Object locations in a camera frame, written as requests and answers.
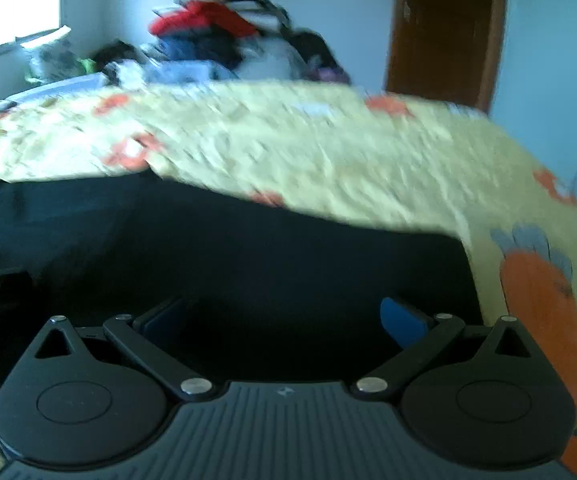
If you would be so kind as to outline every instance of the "orange pattern on bedspread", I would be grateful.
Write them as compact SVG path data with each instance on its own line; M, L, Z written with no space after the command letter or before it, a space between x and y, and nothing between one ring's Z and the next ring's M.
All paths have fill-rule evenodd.
M404 101L400 101L397 97L382 95L369 97L364 101L369 110L382 110L389 115L403 115L413 117L411 110L408 109Z
M103 162L107 166L119 165L127 170L141 171L148 167L146 158L151 151L162 151L162 143L153 134L139 134L115 144L112 155L105 157Z
M577 303L571 261L537 226L493 230L505 258L500 279L508 311L518 317L564 381L577 409ZM577 419L562 462L577 475Z
M126 94L115 94L102 99L102 102L98 107L96 107L92 113L93 115L105 115L113 108L117 108L118 106L124 106L128 103L129 99Z
M577 199L570 193L563 194L558 190L557 178L553 173L544 168L543 170L534 171L535 180L549 192L549 196L563 204L574 205L577 207Z
M256 191L251 194L251 200L271 207L285 207L284 197L273 191Z

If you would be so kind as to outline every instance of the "small logo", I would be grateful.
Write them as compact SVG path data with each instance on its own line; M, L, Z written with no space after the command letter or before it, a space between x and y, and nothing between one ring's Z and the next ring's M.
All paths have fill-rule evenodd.
M291 395L295 394L295 390L288 386L284 386L278 390L278 395L281 395L286 399L286 397L290 397Z

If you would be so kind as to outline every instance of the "triangular cutout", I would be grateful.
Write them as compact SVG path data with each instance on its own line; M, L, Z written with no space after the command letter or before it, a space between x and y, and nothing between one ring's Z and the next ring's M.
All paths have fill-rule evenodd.
M48 359L70 355L71 349L61 330L51 330L44 339L40 350L35 354L37 359Z
M502 334L502 339L495 349L495 353L499 355L510 355L512 357L531 357L526 346L517 335L515 330L507 328Z

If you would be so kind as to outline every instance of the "bed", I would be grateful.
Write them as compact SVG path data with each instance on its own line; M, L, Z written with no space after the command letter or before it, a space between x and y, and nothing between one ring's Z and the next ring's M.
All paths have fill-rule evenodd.
M577 202L486 118L306 82L105 88L0 114L2 180L147 168L346 224L459 237L485 323L520 317L577 406ZM577 473L577 429L565 463Z

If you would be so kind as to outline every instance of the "orange cartoon carrot print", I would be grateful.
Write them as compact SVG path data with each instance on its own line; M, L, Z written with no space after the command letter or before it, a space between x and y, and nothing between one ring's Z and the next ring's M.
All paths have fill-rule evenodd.
M571 261L549 246L537 226L516 224L510 235L494 229L491 237L504 253L500 279L508 311L531 332L577 409L577 304ZM562 462L577 475L577 420Z

